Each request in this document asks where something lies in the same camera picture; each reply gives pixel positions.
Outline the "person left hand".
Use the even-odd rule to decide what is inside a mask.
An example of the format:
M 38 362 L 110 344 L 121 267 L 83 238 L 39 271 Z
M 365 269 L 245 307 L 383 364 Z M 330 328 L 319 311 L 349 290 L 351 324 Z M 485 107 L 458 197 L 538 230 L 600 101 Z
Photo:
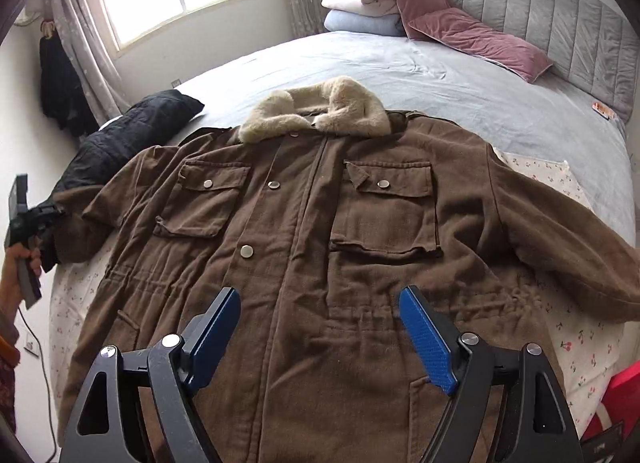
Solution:
M 23 300 L 17 271 L 17 261 L 19 259 L 26 259 L 29 267 L 32 268 L 37 277 L 40 277 L 42 272 L 38 247 L 28 249 L 23 244 L 17 243 L 4 252 L 0 285 L 0 309 L 3 316 L 11 323 L 15 321 L 18 307 L 20 307 Z

